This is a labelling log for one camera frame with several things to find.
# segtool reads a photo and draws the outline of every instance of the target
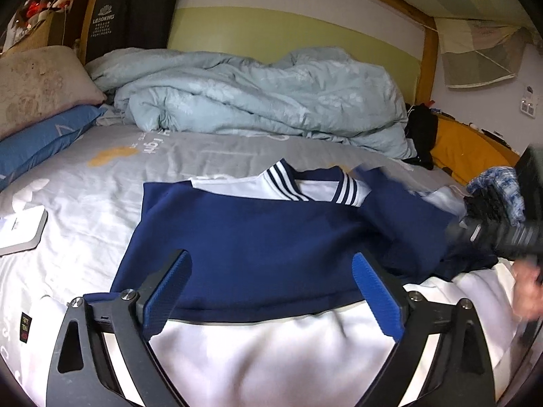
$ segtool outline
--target black label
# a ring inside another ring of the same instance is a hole
[[[24,312],[21,312],[21,327],[19,329],[19,340],[21,340],[23,343],[26,343],[28,341],[28,333],[31,330],[31,323],[32,319]]]

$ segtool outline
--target screw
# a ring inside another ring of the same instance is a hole
[[[413,301],[422,301],[424,300],[423,295],[419,291],[410,291],[409,298]]]
[[[120,293],[120,297],[123,300],[132,300],[137,295],[137,292],[134,289],[125,289]]]
[[[473,303],[468,298],[461,298],[460,306],[462,306],[464,309],[471,309],[473,308]]]
[[[73,308],[78,308],[83,304],[83,297],[76,297],[70,301],[70,306]]]

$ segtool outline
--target person's hand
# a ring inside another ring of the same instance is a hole
[[[527,261],[517,260],[512,266],[515,276],[512,309],[525,319],[543,316],[543,286],[536,282],[540,269]]]

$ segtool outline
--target light blue comforter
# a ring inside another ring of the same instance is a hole
[[[380,66],[336,47],[302,49],[264,65],[175,50],[116,50],[86,66],[115,107],[144,131],[289,134],[405,159],[404,99]]]

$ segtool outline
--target orange patch on bed sheet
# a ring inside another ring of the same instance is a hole
[[[139,153],[139,151],[132,147],[114,147],[101,151],[97,156],[89,160],[87,165],[89,167],[101,167],[115,158],[128,157],[135,155],[136,153]]]

